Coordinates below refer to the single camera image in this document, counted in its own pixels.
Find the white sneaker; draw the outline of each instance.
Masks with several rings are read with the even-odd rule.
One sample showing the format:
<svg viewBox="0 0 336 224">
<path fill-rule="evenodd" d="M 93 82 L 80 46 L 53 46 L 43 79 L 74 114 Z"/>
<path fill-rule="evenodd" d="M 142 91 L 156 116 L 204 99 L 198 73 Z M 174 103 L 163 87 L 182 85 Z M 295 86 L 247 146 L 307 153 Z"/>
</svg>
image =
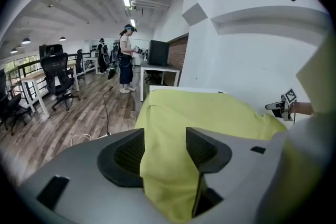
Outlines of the white sneaker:
<svg viewBox="0 0 336 224">
<path fill-rule="evenodd" d="M 130 91 L 127 90 L 126 88 L 121 88 L 119 91 L 120 91 L 121 93 L 130 93 Z"/>
</svg>

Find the yellow cloth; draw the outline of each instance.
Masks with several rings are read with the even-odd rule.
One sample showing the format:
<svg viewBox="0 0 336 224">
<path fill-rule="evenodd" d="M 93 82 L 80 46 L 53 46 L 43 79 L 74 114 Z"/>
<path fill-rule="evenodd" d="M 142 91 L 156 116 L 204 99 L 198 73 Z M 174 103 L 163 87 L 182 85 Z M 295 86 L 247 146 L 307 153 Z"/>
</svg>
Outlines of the yellow cloth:
<svg viewBox="0 0 336 224">
<path fill-rule="evenodd" d="M 186 127 L 261 140 L 286 130 L 272 115 L 260 116 L 229 94 L 152 91 L 135 125 L 145 129 L 140 175 L 147 197 L 172 222 L 192 218 L 197 190 L 198 171 L 186 150 Z"/>
</svg>

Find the black computer monitor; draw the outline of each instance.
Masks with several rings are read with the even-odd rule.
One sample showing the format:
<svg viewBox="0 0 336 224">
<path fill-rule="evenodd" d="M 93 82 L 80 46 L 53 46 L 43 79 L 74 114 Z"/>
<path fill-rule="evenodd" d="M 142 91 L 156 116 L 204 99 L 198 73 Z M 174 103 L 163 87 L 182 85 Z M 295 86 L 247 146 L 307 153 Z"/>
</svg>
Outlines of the black computer monitor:
<svg viewBox="0 0 336 224">
<path fill-rule="evenodd" d="M 151 40 L 149 42 L 147 63 L 153 66 L 167 66 L 169 43 Z"/>
<path fill-rule="evenodd" d="M 40 59 L 44 56 L 51 56 L 63 52 L 63 46 L 61 44 L 42 45 L 39 47 Z"/>
</svg>

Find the wooden floor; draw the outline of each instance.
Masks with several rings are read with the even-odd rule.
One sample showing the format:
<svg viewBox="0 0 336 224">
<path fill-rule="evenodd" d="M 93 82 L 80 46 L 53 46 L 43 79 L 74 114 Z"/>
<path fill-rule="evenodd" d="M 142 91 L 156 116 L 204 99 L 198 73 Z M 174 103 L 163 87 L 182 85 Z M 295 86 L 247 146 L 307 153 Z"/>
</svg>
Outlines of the wooden floor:
<svg viewBox="0 0 336 224">
<path fill-rule="evenodd" d="M 79 81 L 81 100 L 69 100 L 70 110 L 65 110 L 64 103 L 59 104 L 56 111 L 51 106 L 55 103 L 54 95 L 44 97 L 50 118 L 42 114 L 38 103 L 35 104 L 37 113 L 32 118 L 25 117 L 27 126 L 16 124 L 14 136 L 10 131 L 0 127 L 0 150 L 2 164 L 6 169 L 9 180 L 19 185 L 29 175 L 55 157 L 58 153 L 71 146 L 71 138 L 75 134 L 90 134 L 96 139 L 106 134 L 107 117 L 104 108 L 103 94 L 112 86 L 113 89 L 105 94 L 110 133 L 117 133 L 134 128 L 142 103 L 140 102 L 140 68 L 134 69 L 132 85 L 136 92 L 120 93 L 119 75 L 111 80 L 107 74 L 96 75 L 95 72 L 86 74 L 85 81 Z M 74 137 L 73 144 L 85 141 L 85 138 Z"/>
</svg>

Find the brick wall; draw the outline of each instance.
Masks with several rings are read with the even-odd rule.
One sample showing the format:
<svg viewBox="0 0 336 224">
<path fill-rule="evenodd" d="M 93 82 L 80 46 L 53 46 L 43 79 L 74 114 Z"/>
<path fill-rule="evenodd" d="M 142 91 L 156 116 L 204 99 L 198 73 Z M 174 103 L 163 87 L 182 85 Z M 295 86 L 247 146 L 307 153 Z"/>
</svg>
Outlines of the brick wall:
<svg viewBox="0 0 336 224">
<path fill-rule="evenodd" d="M 180 38 L 169 45 L 168 64 L 172 64 L 182 71 L 185 52 L 187 50 L 188 37 Z M 164 82 L 168 86 L 174 86 L 175 73 L 166 73 L 164 76 Z"/>
</svg>

